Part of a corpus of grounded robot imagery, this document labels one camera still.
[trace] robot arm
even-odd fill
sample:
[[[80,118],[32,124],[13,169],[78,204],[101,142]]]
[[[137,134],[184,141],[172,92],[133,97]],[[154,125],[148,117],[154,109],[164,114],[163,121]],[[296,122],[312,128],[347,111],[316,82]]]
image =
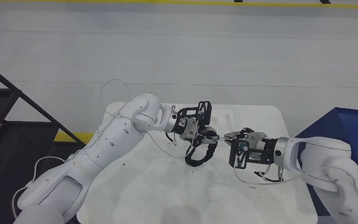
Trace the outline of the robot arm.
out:
[[[314,190],[339,224],[358,223],[358,166],[351,160],[349,144],[331,138],[267,138],[262,132],[249,128],[225,135],[231,145],[229,163],[234,167],[238,158],[238,169],[245,169],[248,162],[275,164],[282,179],[283,169],[296,174],[305,174],[302,179],[314,186]],[[305,143],[297,164],[298,148]]]
[[[15,223],[66,223],[81,208],[95,177],[131,151],[150,130],[182,134],[186,123],[155,96],[144,94],[105,120],[88,145],[67,161],[39,176],[17,201]]]

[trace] small object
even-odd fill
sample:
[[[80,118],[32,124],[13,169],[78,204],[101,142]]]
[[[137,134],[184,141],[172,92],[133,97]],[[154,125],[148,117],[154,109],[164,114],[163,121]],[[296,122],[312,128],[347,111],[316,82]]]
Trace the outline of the small object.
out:
[[[279,170],[277,172],[277,177],[279,180],[283,180],[284,178],[284,168],[282,166],[279,166]]]

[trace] yellow line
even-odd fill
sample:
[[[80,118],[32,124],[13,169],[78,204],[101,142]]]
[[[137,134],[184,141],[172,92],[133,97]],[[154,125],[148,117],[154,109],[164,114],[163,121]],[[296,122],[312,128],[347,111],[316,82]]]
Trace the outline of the yellow line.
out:
[[[358,4],[211,2],[211,1],[178,1],[178,0],[0,0],[0,2],[151,3],[151,4],[203,4],[203,5],[212,5],[212,6],[358,8]]]
[[[74,135],[79,138],[82,142],[84,143],[88,143],[92,136],[93,133],[88,133],[88,132],[75,132]],[[55,142],[75,142],[75,140],[73,140],[70,136],[68,136],[66,133],[64,132],[59,132],[57,133],[56,137],[55,137]]]

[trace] cable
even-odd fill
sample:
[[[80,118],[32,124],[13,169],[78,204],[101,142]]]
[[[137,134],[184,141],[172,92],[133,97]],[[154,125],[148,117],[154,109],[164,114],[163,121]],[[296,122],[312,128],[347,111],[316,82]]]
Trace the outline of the cable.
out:
[[[103,89],[105,88],[105,86],[106,86],[108,83],[110,83],[111,81],[114,81],[114,80],[120,81],[121,83],[123,83],[123,84],[125,85],[125,87],[127,87],[128,98],[127,98],[127,100],[126,100],[126,103],[125,103],[125,104],[119,109],[119,111],[118,111],[117,113],[115,113],[114,115],[111,114],[111,113],[109,113],[109,112],[107,111],[107,108],[106,108],[105,113],[108,114],[108,115],[111,115],[111,116],[117,116],[117,115],[119,114],[119,112],[124,108],[124,106],[130,101],[130,89],[129,89],[129,86],[127,85],[127,83],[125,83],[125,82],[122,81],[122,80],[118,80],[118,79],[114,78],[114,79],[108,80],[108,81],[102,86],[101,94],[100,94],[101,104],[103,104],[103,101],[102,101],[102,92],[103,92]]]
[[[15,211],[15,197],[16,197],[16,195],[17,195],[20,191],[22,191],[22,190],[28,188],[28,187],[30,186],[30,184],[32,184],[32,183],[35,181],[37,165],[38,165],[38,163],[39,163],[41,160],[43,160],[44,158],[57,158],[58,160],[61,160],[62,162],[65,162],[65,160],[63,160],[62,158],[55,157],[55,156],[45,156],[45,157],[42,157],[42,158],[40,158],[40,159],[38,159],[38,160],[36,161],[36,163],[35,163],[35,168],[34,168],[34,177],[33,177],[32,180],[30,180],[23,188],[20,188],[19,190],[17,190],[17,191],[15,192],[15,194],[13,195],[13,197],[12,197],[11,207],[12,207],[12,213],[13,213],[13,216],[15,217],[15,219],[17,218],[17,214],[16,214],[16,211]]]
[[[173,156],[173,155],[170,154],[169,152],[165,151],[162,147],[160,147],[159,144],[156,142],[156,140],[154,140],[153,136],[152,136],[149,132],[147,132],[146,130],[144,130],[141,126],[139,126],[139,127],[142,129],[143,132],[146,132],[146,133],[149,134],[149,136],[150,136],[150,138],[152,139],[152,141],[154,142],[154,144],[156,144],[156,146],[157,146],[160,150],[162,150],[165,154],[167,154],[167,155],[169,155],[169,156],[171,156],[171,157],[173,157],[173,158],[185,158],[185,157],[191,152],[191,150],[189,150],[188,153],[185,154],[185,156],[180,156],[180,157],[178,157],[178,156]],[[197,129],[198,129],[198,126],[196,126],[195,131],[194,131],[194,134],[192,135],[192,141],[191,141],[191,144],[190,144],[190,148],[191,148],[192,145],[194,144],[195,133],[197,132]]]
[[[23,188],[20,188],[19,190],[17,190],[17,192],[15,192],[15,194],[14,194],[13,197],[12,197],[11,207],[12,207],[12,213],[13,213],[13,216],[15,217],[15,219],[17,218],[17,214],[16,214],[16,211],[15,211],[15,197],[16,197],[16,195],[17,195],[20,191],[22,191],[22,190],[24,190],[24,189],[26,189],[26,188],[27,188],[27,186],[25,186],[25,187],[23,187]]]
[[[102,130],[97,130],[97,131],[100,131],[100,132],[104,132],[104,131],[106,130],[106,128],[108,127],[108,125],[110,125],[115,118],[121,117],[121,116],[120,116],[120,112],[122,111],[122,109],[124,108],[124,106],[130,101],[130,89],[129,89],[129,86],[127,85],[127,83],[125,83],[125,82],[122,81],[122,80],[118,80],[118,79],[114,78],[114,79],[108,80],[108,81],[102,86],[101,93],[100,93],[100,101],[101,101],[101,104],[103,105],[103,101],[102,101],[103,89],[105,88],[105,86],[106,86],[108,83],[110,83],[111,81],[114,81],[114,80],[120,81],[121,83],[123,83],[123,84],[125,85],[125,87],[127,88],[127,91],[128,91],[128,98],[127,98],[127,101],[125,102],[125,104],[124,104],[117,112],[114,112],[113,114],[109,113],[109,112],[107,111],[107,108],[105,109],[105,113],[108,114],[109,116],[111,116],[112,118],[111,118],[111,120],[106,124],[106,126],[105,126]],[[88,148],[94,146],[94,145],[97,143],[97,141],[98,141],[98,139],[100,138],[100,136],[101,136],[101,135],[98,135],[97,138],[95,139],[95,141],[94,141],[91,145],[86,145],[84,148],[81,148],[80,150],[77,150],[74,154],[70,155],[70,156],[67,158],[67,160],[65,160],[65,162],[67,162],[68,160],[72,160],[79,152],[81,152],[81,151],[83,151],[83,150],[86,150],[86,149],[88,149]]]
[[[293,180],[295,180],[295,179],[298,179],[298,178],[300,178],[300,177],[302,177],[302,176],[304,176],[304,175],[311,174],[311,173],[316,172],[316,171],[318,171],[318,170],[323,170],[323,169],[337,169],[337,170],[340,170],[340,171],[344,172],[347,176],[349,176],[350,178],[352,178],[352,180],[353,180],[353,182],[354,182],[354,186],[356,187],[356,181],[355,181],[354,177],[353,177],[349,172],[347,172],[347,171],[345,171],[345,170],[343,170],[343,169],[341,169],[341,168],[339,168],[339,167],[335,167],[335,166],[322,166],[322,167],[319,167],[319,168],[317,168],[317,169],[311,170],[311,171],[309,171],[309,172],[304,172],[304,173],[302,173],[302,174],[298,174],[297,176],[295,176],[295,177],[293,177],[293,178],[291,178],[291,179],[287,179],[287,180],[280,181],[280,182],[274,182],[274,183],[252,183],[252,182],[247,182],[247,181],[245,181],[245,180],[242,180],[242,179],[238,176],[238,174],[237,174],[237,172],[236,172],[235,167],[237,166],[237,164],[236,164],[236,163],[237,163],[237,158],[238,158],[238,156],[236,156],[235,162],[234,162],[234,173],[235,173],[235,176],[237,177],[237,179],[239,179],[239,181],[241,181],[241,182],[243,182],[243,183],[245,183],[245,184],[252,184],[252,185],[276,185],[276,184],[283,184],[283,183],[287,183],[287,182],[293,181]]]

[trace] white tabletop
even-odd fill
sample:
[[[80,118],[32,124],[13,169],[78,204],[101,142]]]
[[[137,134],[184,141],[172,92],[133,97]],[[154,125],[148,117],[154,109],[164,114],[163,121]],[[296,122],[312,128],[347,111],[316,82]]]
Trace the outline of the white tabletop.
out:
[[[121,105],[112,103],[107,111],[115,112]],[[197,105],[176,106],[179,110]],[[221,136],[243,127],[273,138],[288,136],[281,113],[273,106],[213,105],[210,125]],[[151,134],[176,156],[184,155],[189,146],[179,137],[175,147],[167,144],[164,133]],[[205,152],[206,146],[200,146],[193,158],[201,159]],[[229,153],[230,147],[219,142],[211,160],[191,167],[183,159],[163,153],[145,136],[94,180],[77,213],[78,219],[82,224],[317,223],[312,200],[301,179],[274,186],[241,183],[228,164]],[[253,172],[265,169],[265,165],[248,164],[238,174],[242,179],[258,182],[263,180]],[[277,179],[275,165],[267,176]],[[292,176],[284,171],[285,179]]]

